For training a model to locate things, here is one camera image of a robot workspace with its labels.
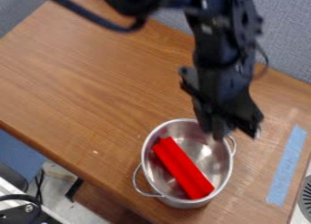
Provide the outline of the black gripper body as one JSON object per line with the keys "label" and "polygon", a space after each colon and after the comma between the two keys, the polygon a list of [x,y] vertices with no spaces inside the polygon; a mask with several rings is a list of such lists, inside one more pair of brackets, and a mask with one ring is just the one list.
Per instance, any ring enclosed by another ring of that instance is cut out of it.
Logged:
{"label": "black gripper body", "polygon": [[182,91],[210,105],[212,117],[229,118],[248,137],[258,137],[264,114],[249,95],[250,79],[232,67],[206,69],[182,66],[178,75]]}

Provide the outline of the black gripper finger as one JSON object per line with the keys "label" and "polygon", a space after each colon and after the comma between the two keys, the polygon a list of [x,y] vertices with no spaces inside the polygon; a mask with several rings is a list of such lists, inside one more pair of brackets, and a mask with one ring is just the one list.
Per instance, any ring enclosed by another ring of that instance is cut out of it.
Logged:
{"label": "black gripper finger", "polygon": [[212,132],[212,107],[206,103],[202,103],[198,99],[192,98],[193,110],[196,114],[196,120],[201,130],[205,133]]}
{"label": "black gripper finger", "polygon": [[221,140],[236,128],[234,123],[229,118],[213,117],[210,120],[212,137],[214,140]]}

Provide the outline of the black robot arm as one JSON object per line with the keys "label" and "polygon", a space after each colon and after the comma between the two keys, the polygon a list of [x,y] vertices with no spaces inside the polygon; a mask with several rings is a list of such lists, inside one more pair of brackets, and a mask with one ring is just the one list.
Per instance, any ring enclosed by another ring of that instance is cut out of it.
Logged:
{"label": "black robot arm", "polygon": [[180,86],[190,96],[200,129],[213,138],[234,129],[256,138],[264,114],[249,95],[262,17],[253,0],[102,0],[133,19],[117,25],[71,0],[50,0],[93,24],[117,33],[140,30],[160,9],[180,9],[194,37],[193,67],[181,67]]}

